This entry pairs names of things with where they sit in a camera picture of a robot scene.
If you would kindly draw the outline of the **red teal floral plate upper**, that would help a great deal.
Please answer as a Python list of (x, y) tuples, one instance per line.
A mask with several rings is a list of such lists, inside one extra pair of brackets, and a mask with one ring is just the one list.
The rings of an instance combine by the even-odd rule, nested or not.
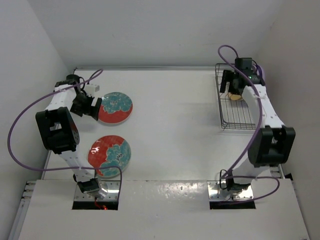
[(98, 120), (104, 124), (120, 124), (133, 111), (133, 101), (125, 93), (110, 92), (105, 94), (101, 99)]

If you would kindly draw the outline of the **orange plate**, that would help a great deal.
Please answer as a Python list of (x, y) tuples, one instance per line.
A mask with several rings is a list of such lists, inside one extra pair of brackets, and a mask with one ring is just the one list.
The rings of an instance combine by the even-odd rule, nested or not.
[(234, 88), (234, 86), (230, 83), (228, 86), (227, 95), (231, 101), (241, 101), (243, 98), (239, 94), (239, 91)]

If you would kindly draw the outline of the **red teal floral plate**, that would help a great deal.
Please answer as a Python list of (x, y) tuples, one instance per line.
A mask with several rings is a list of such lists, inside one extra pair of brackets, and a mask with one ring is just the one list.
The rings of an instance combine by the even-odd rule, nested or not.
[(87, 160), (93, 168), (99, 168), (96, 171), (98, 175), (113, 178), (120, 174), (119, 169), (106, 167), (117, 166), (124, 172), (129, 165), (131, 153), (131, 147), (124, 138), (117, 135), (106, 135), (92, 144)]
[(104, 124), (120, 124), (133, 111), (133, 101), (125, 93), (110, 92), (105, 94), (101, 99), (98, 120)]

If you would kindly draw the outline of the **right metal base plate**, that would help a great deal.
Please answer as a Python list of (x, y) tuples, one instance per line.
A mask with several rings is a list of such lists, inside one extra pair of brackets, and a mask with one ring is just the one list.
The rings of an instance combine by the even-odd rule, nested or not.
[(208, 196), (210, 202), (239, 202), (252, 200), (254, 198), (251, 185), (227, 189), (225, 180), (214, 180), (207, 182)]

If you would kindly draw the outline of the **red teal floral plate lower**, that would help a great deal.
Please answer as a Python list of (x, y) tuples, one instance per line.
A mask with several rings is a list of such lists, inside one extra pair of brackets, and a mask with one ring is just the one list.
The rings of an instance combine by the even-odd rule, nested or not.
[(124, 172), (129, 165), (131, 153), (131, 147), (124, 138), (117, 135), (106, 135), (92, 144), (87, 160), (93, 168), (99, 168), (96, 171), (98, 175), (113, 178), (120, 174), (119, 169), (106, 167), (117, 166)]

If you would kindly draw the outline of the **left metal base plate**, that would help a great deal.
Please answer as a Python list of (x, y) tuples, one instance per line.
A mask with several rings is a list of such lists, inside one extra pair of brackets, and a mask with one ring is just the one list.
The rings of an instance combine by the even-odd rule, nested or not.
[(90, 193), (82, 193), (77, 186), (74, 193), (73, 200), (76, 202), (93, 202), (96, 198), (99, 202), (116, 202), (120, 189), (120, 181), (99, 181), (99, 191)]

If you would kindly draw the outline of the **lavender plate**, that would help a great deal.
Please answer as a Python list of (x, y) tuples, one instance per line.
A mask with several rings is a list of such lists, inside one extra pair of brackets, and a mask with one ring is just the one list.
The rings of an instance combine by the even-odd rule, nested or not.
[(264, 68), (260, 65), (260, 76), (263, 78), (263, 80), (266, 80), (266, 74)]
[(262, 76), (263, 75), (263, 71), (262, 68), (259, 65), (253, 65), (253, 70), (255, 71), (255, 74), (258, 76)]

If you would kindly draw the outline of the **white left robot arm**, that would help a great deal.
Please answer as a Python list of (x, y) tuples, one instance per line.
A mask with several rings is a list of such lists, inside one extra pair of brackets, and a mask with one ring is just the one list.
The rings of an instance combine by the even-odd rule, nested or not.
[(90, 116), (98, 120), (102, 104), (101, 98), (95, 98), (99, 91), (97, 85), (79, 86), (82, 77), (69, 74), (54, 87), (54, 96), (45, 110), (37, 112), (36, 123), (44, 147), (59, 155), (73, 171), (73, 179), (80, 191), (99, 198), (101, 186), (86, 157), (80, 151), (80, 134), (72, 118)]

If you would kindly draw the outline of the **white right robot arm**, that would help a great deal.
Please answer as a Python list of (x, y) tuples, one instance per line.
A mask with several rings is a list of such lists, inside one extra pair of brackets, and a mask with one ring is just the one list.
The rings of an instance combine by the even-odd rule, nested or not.
[(235, 70), (224, 70), (222, 75), (220, 91), (229, 85), (229, 93), (241, 96), (256, 126), (250, 146), (244, 150), (247, 159), (226, 172), (227, 191), (245, 189), (262, 172), (286, 163), (296, 136), (295, 129), (287, 127), (275, 112), (265, 81), (252, 65), (252, 58), (236, 57)]

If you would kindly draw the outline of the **metal base plate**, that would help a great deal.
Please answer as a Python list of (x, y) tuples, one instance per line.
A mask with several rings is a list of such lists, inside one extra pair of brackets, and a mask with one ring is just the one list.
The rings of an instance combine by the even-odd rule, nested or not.
[(82, 193), (77, 186), (74, 193), (73, 200), (76, 202), (93, 202), (96, 198), (99, 202), (116, 202), (120, 189), (120, 181), (99, 181), (99, 191), (90, 193)]
[(254, 198), (251, 185), (227, 189), (225, 180), (214, 180), (207, 182), (208, 196), (210, 202), (239, 202), (252, 200)]

